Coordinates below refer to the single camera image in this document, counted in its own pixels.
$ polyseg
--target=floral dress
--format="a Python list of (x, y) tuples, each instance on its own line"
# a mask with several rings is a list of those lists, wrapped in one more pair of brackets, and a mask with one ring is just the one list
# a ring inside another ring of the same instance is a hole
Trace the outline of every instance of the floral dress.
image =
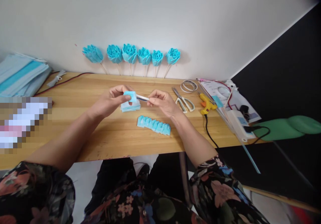
[[(190, 180), (198, 215), (182, 201), (152, 191), (145, 178), (128, 182), (131, 171), (82, 223), (268, 223), (219, 156), (201, 164)], [(72, 223), (74, 204), (72, 180), (55, 167), (23, 161), (0, 179), (0, 223)]]

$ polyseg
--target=black wall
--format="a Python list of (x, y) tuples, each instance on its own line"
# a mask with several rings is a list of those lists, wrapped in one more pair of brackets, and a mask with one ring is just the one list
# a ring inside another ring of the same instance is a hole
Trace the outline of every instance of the black wall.
[[(320, 13), (318, 4), (233, 77), (262, 121), (305, 115), (321, 122)], [(320, 189), (321, 134), (277, 143), (313, 186)], [(242, 184), (318, 205), (318, 193), (299, 178), (272, 143), (248, 149), (261, 175), (255, 172), (242, 147), (220, 149)]]

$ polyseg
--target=person's left hand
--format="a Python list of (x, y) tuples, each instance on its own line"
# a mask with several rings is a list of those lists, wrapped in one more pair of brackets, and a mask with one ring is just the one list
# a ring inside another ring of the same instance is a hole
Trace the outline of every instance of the person's left hand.
[(106, 118), (111, 115), (119, 105), (130, 100), (129, 95), (123, 95), (125, 91), (134, 91), (128, 85), (118, 85), (105, 91), (97, 102), (88, 109), (91, 118)]

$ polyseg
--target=pixelated area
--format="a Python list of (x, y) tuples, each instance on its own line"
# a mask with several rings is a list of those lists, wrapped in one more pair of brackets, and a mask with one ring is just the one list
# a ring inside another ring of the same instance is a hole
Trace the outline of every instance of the pixelated area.
[(51, 115), (51, 97), (0, 97), (0, 154), (17, 153)]

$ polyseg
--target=hand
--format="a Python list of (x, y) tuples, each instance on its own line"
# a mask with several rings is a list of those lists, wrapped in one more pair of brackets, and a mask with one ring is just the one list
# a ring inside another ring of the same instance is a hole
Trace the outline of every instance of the hand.
[(105, 91), (97, 102), (88, 109), (91, 118), (106, 118), (111, 115), (119, 105), (130, 100), (129, 95), (123, 95), (125, 91), (134, 91), (130, 86), (118, 85)]
[(159, 107), (167, 117), (173, 117), (176, 114), (182, 113), (168, 92), (156, 89), (148, 97), (147, 106), (153, 107), (155, 105)]

